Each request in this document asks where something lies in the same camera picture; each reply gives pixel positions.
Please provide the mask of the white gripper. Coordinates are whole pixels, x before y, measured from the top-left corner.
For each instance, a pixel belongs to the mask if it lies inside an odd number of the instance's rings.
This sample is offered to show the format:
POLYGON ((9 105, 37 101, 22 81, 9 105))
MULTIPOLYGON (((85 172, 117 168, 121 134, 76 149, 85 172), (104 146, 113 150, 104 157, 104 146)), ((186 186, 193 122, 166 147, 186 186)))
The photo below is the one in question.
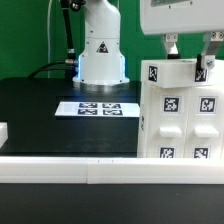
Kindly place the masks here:
POLYGON ((224 0, 140 0, 140 24, 145 35, 164 34, 168 59, 181 58, 177 34, 206 32, 196 67, 210 70, 224 42, 224 0))

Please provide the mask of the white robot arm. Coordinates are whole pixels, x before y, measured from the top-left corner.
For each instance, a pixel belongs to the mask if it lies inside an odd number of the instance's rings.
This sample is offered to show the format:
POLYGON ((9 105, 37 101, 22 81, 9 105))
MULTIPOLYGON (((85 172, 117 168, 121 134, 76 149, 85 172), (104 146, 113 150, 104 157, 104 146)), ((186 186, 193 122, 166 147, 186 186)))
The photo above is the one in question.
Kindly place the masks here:
MULTIPOLYGON (((68 43, 74 62, 73 82, 87 87, 113 87, 129 82, 125 58, 120 52, 119 10, 108 0, 60 0, 71 37, 68 11, 85 10, 85 48, 76 55, 68 43)), ((148 79, 163 88, 181 87, 182 79, 197 84, 197 76, 215 70, 215 55, 224 40, 224 0, 140 0, 140 26, 146 35, 162 35, 165 60, 144 60, 148 79), (179 34, 203 33, 205 48, 196 59, 182 60, 177 53, 179 34)))

